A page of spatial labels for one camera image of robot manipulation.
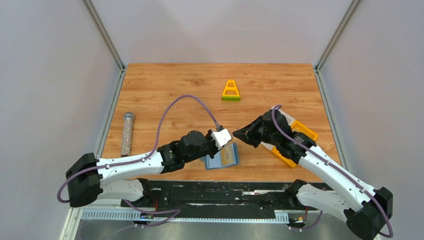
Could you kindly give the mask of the blue card holder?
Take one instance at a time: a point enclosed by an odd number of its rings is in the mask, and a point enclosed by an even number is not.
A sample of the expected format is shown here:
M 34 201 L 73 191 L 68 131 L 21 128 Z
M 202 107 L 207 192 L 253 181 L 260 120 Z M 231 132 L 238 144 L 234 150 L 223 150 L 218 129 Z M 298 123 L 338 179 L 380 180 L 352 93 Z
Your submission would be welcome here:
M 222 148 L 213 158 L 209 155 L 201 157 L 206 170 L 224 169 L 236 166 L 240 163 L 238 147 L 236 143 L 231 143 Z

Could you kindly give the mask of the gold credit card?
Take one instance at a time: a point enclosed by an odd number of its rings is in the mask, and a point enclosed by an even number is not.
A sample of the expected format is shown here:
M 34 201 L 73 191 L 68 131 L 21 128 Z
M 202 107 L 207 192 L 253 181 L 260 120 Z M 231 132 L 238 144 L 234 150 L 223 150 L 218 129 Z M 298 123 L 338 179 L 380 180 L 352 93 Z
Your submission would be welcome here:
M 223 167 L 229 167 L 237 163 L 236 158 L 234 157 L 234 148 L 232 144 L 223 147 L 220 154 Z

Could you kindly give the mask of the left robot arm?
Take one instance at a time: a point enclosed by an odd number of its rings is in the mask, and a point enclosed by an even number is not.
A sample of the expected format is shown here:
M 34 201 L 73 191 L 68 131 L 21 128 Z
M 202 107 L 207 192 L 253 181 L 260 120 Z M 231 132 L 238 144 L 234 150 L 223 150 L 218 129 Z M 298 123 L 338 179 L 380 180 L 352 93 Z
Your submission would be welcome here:
M 209 130 L 206 135 L 192 130 L 180 140 L 144 154 L 96 158 L 94 153 L 86 153 L 65 174 L 68 203 L 79 208 L 100 199 L 138 201 L 149 189 L 135 177 L 175 172 L 194 160 L 213 158 L 231 140 L 227 129 Z

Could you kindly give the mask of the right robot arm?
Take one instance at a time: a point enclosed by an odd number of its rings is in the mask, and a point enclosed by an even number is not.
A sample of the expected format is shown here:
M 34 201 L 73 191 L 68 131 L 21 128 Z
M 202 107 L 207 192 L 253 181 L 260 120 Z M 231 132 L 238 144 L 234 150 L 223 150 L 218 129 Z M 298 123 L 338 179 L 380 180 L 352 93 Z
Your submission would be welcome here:
M 284 159 L 311 171 L 333 190 L 297 179 L 287 189 L 295 203 L 340 219 L 362 240 L 394 236 L 390 223 L 393 193 L 386 187 L 377 189 L 341 167 L 317 145 L 315 133 L 278 106 L 234 131 L 233 136 L 255 148 L 272 145 Z

